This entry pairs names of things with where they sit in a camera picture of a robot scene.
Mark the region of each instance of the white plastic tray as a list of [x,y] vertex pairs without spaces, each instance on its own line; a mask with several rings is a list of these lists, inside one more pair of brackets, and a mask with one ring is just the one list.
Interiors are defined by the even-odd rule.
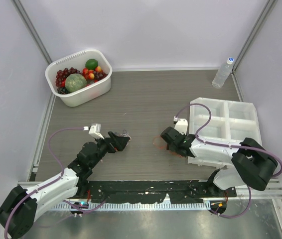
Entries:
[[[59,94],[57,92],[57,87],[55,86],[57,72],[65,68],[70,69],[71,67],[74,67],[82,72],[83,68],[85,68],[86,61],[91,58],[96,59],[99,66],[101,66],[104,72],[108,75],[102,80],[76,92],[67,95]],[[84,50],[54,61],[47,67],[45,73],[53,94],[58,96],[67,106],[70,107],[81,105],[108,92],[111,88],[111,74],[112,67],[104,55],[98,50]]]
[[[212,112],[210,123],[204,127],[199,136],[223,142],[242,142],[246,137],[253,138],[262,145],[257,112],[252,103],[197,98],[191,103],[206,105]],[[189,133],[195,134],[209,118],[204,107],[190,107]],[[218,162],[202,163],[205,159],[188,158],[188,163],[219,167]]]

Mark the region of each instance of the white backdrop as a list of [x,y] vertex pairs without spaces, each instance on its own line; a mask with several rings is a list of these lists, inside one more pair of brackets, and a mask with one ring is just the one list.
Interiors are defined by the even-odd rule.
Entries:
[[46,67],[11,1],[0,0],[0,205],[31,169],[51,94]]
[[218,67],[266,0],[21,0],[53,60],[101,50],[116,69]]
[[237,76],[244,101],[254,103],[258,111],[263,146],[282,160],[282,1],[266,20]]

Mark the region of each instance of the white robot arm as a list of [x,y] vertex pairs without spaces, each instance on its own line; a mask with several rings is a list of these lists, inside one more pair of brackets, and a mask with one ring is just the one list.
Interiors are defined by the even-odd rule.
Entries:
[[5,227],[8,223],[8,233],[12,239],[26,234],[33,223],[54,205],[73,196],[82,197],[87,192],[87,179],[97,163],[106,153],[123,151],[130,140],[128,136],[117,136],[112,132],[108,132],[109,137],[103,137],[100,124],[84,127],[83,130],[89,130],[89,135],[97,143],[85,143],[62,174],[33,187],[15,187],[1,205],[0,224]]
[[[233,148],[237,145],[244,145],[263,149],[255,140],[245,138],[243,142],[232,143],[229,147],[213,146],[204,142],[204,138],[198,140],[195,135],[187,135],[187,120],[179,119],[175,127],[168,127],[162,132],[161,137],[167,143],[167,149],[180,154],[181,156],[197,157],[205,162],[221,162],[223,169],[216,170],[210,177],[213,182],[210,190],[226,190],[230,187],[248,186],[263,191],[278,165],[277,161],[254,150]],[[223,143],[209,139],[209,142]]]

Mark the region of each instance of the black mounting plate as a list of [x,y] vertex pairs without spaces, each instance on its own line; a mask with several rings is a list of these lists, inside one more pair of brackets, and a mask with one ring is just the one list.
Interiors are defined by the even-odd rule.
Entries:
[[172,204],[201,203],[204,198],[236,197],[235,188],[212,195],[207,182],[198,180],[169,181],[90,181],[93,203],[161,203],[168,194]]

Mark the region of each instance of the purple cable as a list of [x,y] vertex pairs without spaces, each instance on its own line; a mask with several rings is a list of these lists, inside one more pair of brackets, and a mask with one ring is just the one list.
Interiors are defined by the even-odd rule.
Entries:
[[[206,106],[206,105],[203,105],[203,104],[200,104],[200,103],[191,103],[189,106],[202,106],[204,107],[205,109],[207,109],[207,111],[209,112],[209,119],[207,120],[207,122],[202,125],[196,132],[195,132],[195,137],[197,138],[198,141],[202,142],[202,143],[206,143],[206,144],[210,144],[210,145],[214,145],[214,146],[220,146],[220,147],[232,147],[232,148],[242,148],[242,149],[249,149],[249,150],[254,150],[254,151],[258,151],[258,152],[261,152],[261,153],[265,153],[271,157],[273,157],[274,159],[276,159],[276,161],[280,164],[281,168],[279,170],[278,173],[274,174],[273,177],[277,177],[279,175],[282,174],[282,161],[280,158],[278,158],[276,155],[274,155],[273,153],[270,153],[266,150],[263,150],[263,149],[260,149],[260,148],[255,148],[255,147],[248,147],[248,146],[241,146],[241,145],[231,145],[229,146],[228,144],[223,144],[223,143],[214,143],[214,142],[209,142],[209,141],[204,141],[202,139],[199,138],[199,135],[198,133],[205,127],[209,124],[209,122],[211,121],[212,119],[212,113],[211,113],[211,110]],[[188,108],[189,106],[185,106],[183,107],[176,115],[175,117],[177,118],[178,115],[186,108]]]
[[[247,189],[249,190],[249,202],[248,202],[248,204],[247,204],[247,206],[246,206],[246,208],[245,208],[244,211],[242,211],[240,214],[235,215],[235,216],[227,216],[227,215],[223,215],[223,214],[220,214],[219,216],[222,217],[222,218],[229,218],[229,219],[232,219],[232,218],[238,218],[238,217],[244,215],[244,214],[248,211],[248,209],[250,208],[251,203],[252,203],[252,192],[251,192],[251,188],[250,188],[249,186],[247,186]],[[219,208],[217,208],[216,211],[213,211],[213,210],[211,209],[211,212],[217,215],[218,209],[219,209]]]
[[[105,204],[106,201],[104,200],[100,205],[96,206],[94,209],[91,209],[91,210],[81,210],[80,208],[75,207],[73,204],[69,203],[68,201],[65,201],[65,200],[64,200],[63,202],[64,202],[64,203],[67,203],[67,204],[69,204],[69,205],[71,205],[73,208],[77,209],[78,211],[83,212],[83,214],[89,214],[89,213],[92,213],[92,212],[94,212],[95,210],[101,208],[101,207]],[[74,216],[74,215],[69,215],[69,216],[67,216],[67,217],[65,217],[65,218],[63,218],[63,219],[57,221],[57,222],[56,222],[55,224],[53,224],[53,225],[49,225],[49,226],[37,225],[37,227],[39,227],[39,228],[51,228],[51,227],[53,227],[53,226],[55,226],[55,225],[61,223],[62,221],[66,220],[66,219],[68,219],[68,218],[70,218],[70,217],[73,217],[73,216]]]
[[99,204],[98,206],[96,206],[94,209],[91,209],[91,210],[83,210],[81,208],[78,208],[76,205],[73,205],[72,203],[69,203],[68,201],[65,201],[65,200],[63,202],[66,204],[69,204],[74,209],[77,209],[77,211],[83,212],[83,214],[88,214],[88,213],[94,212],[95,210],[101,208],[106,203],[106,200],[104,200],[101,204]]
[[40,191],[40,190],[42,190],[42,189],[44,189],[44,188],[50,186],[51,184],[54,184],[54,183],[57,182],[58,180],[60,180],[61,177],[62,177],[63,174],[64,174],[64,168],[63,168],[63,166],[62,166],[61,161],[57,158],[57,156],[56,156],[56,155],[52,152],[52,150],[51,150],[51,147],[50,147],[50,141],[51,141],[51,139],[52,139],[57,133],[59,133],[59,132],[66,131],[66,130],[76,130],[76,129],[81,129],[81,130],[83,130],[84,128],[83,128],[83,127],[63,128],[63,129],[60,129],[60,130],[56,131],[55,133],[53,133],[53,134],[51,135],[51,137],[49,138],[49,140],[48,140],[48,149],[49,149],[50,153],[52,154],[52,156],[56,159],[56,161],[57,161],[58,164],[60,165],[60,167],[61,167],[61,174],[60,174],[60,176],[59,176],[58,178],[56,178],[55,180],[51,181],[50,183],[47,183],[47,184],[41,186],[40,188],[38,188],[37,190],[32,191],[31,193],[29,193],[27,196],[25,196],[23,199],[21,199],[21,200],[17,203],[17,205],[13,208],[13,210],[11,211],[11,213],[10,213],[8,219],[7,219],[7,222],[6,222],[6,225],[5,225],[5,231],[4,231],[4,238],[5,238],[5,239],[9,239],[9,238],[8,238],[8,227],[9,227],[10,221],[11,221],[13,215],[15,214],[15,212],[17,211],[18,207],[19,207],[21,204],[23,204],[23,202],[26,201],[26,199],[29,198],[30,196],[32,196],[33,194],[37,193],[38,191]]
[[[199,132],[200,132],[205,126],[207,126],[207,125],[209,124],[209,122],[211,121],[211,119],[212,119],[212,112],[211,112],[211,110],[210,110],[206,105],[204,105],[204,104],[200,104],[200,103],[191,103],[191,104],[189,104],[189,105],[183,107],[183,108],[175,115],[175,118],[178,118],[179,114],[180,114],[183,110],[185,110],[186,108],[188,108],[188,107],[190,107],[190,106],[202,106],[202,107],[204,107],[204,108],[208,111],[208,113],[209,113],[209,119],[207,120],[207,122],[206,122],[204,125],[202,125],[200,128],[198,128],[198,130],[195,132],[195,138],[196,138],[198,141],[200,141],[200,142],[202,142],[202,143],[205,143],[205,144],[214,145],[214,146],[227,147],[227,148],[230,148],[230,147],[231,147],[231,148],[242,148],[242,149],[254,150],[254,151],[261,152],[261,153],[265,153],[265,154],[267,154],[267,155],[273,157],[273,158],[280,164],[280,166],[281,166],[279,172],[276,173],[276,174],[274,174],[272,177],[277,177],[277,176],[279,176],[279,175],[282,174],[282,161],[281,161],[281,159],[278,158],[278,157],[277,157],[276,155],[274,155],[273,153],[270,153],[270,152],[268,152],[268,151],[266,151],[266,150],[263,150],[263,149],[260,149],[260,148],[255,148],[255,147],[241,146],[241,145],[231,145],[231,146],[229,146],[228,144],[214,143],[214,142],[204,141],[204,140],[200,139],[198,134],[199,134]],[[247,212],[247,210],[250,208],[250,205],[251,205],[251,203],[252,203],[252,193],[251,193],[251,189],[250,189],[249,186],[248,186],[247,188],[248,188],[248,190],[249,190],[249,194],[250,194],[250,195],[249,195],[249,202],[248,202],[248,204],[247,204],[245,210],[244,210],[242,213],[240,213],[240,214],[238,214],[238,215],[236,215],[236,216],[220,215],[220,217],[223,217],[223,218],[237,218],[237,217],[240,217],[240,216],[244,215],[244,214]]]

